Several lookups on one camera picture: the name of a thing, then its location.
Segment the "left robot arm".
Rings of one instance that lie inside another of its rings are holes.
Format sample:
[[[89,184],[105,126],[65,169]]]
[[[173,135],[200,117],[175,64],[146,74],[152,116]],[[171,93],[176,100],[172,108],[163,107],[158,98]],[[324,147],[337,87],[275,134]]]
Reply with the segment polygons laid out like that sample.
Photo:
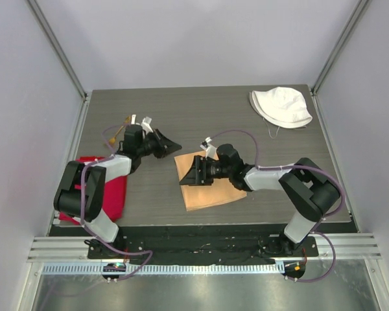
[[[166,138],[158,129],[133,124],[126,127],[118,150],[104,159],[91,162],[70,161],[56,191],[55,211],[77,219],[79,224],[103,243],[110,258],[119,258],[125,250],[123,234],[103,209],[106,184],[134,173],[141,159],[167,157],[182,146]]]

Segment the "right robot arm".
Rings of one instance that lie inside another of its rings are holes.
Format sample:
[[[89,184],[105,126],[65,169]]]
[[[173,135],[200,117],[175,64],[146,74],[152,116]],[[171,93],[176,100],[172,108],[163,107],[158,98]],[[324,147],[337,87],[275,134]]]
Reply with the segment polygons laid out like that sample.
[[[237,190],[282,190],[296,208],[281,233],[280,248],[288,256],[303,248],[303,240],[343,198],[337,181],[309,158],[280,167],[249,165],[232,144],[216,149],[217,158],[196,155],[180,180],[185,186],[210,186],[216,179],[227,179]]]

